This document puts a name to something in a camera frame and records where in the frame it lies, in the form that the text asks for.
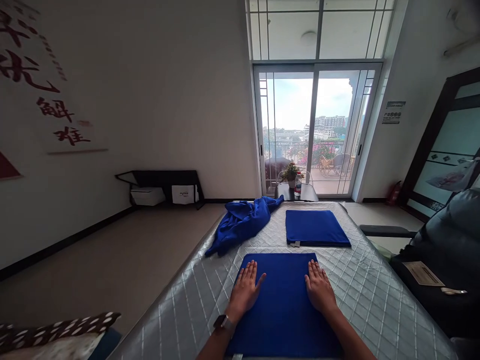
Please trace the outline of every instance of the calligraphy scroll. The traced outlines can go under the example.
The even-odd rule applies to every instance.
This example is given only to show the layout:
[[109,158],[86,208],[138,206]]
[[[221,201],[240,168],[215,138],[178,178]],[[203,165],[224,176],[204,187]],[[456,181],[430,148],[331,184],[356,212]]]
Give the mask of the calligraphy scroll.
[[14,98],[5,106],[27,118],[47,153],[105,150],[69,95],[41,14],[18,0],[0,0],[0,88]]

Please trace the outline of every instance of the fire extinguisher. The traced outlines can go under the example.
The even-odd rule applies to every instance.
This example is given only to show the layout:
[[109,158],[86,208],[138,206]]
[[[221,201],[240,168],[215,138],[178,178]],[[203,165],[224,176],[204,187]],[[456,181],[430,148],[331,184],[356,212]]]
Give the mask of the fire extinguisher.
[[402,186],[400,185],[401,181],[397,182],[395,185],[393,185],[390,188],[390,191],[388,192],[388,197],[386,198],[386,204],[390,206],[394,206],[395,203],[397,202],[397,198],[399,197],[400,189]]

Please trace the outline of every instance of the black leather chair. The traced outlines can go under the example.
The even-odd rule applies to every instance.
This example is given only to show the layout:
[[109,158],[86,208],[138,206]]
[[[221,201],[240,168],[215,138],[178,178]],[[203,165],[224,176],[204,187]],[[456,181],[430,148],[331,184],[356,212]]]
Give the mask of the black leather chair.
[[[437,212],[419,232],[398,226],[360,225],[366,236],[411,238],[394,255],[391,267],[437,322],[453,338],[460,359],[479,359],[480,347],[480,188],[464,190]],[[405,262],[422,261],[447,288],[419,285]]]

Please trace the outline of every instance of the massage table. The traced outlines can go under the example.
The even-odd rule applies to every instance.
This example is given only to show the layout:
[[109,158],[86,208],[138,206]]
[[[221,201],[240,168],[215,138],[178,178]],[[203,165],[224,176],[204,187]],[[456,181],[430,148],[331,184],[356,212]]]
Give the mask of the massage table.
[[[351,248],[287,245],[286,210],[331,210]],[[339,203],[284,202],[257,236],[223,257],[205,258],[220,220],[123,338],[110,360],[194,359],[228,304],[244,256],[251,253],[316,253],[340,310],[378,359],[457,358],[450,340]]]

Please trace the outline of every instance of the window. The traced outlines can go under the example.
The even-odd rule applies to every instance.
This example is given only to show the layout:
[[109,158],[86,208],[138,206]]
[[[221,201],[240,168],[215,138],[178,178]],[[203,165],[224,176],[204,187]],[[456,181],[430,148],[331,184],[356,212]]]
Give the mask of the window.
[[253,60],[381,59],[394,0],[250,0],[249,6]]

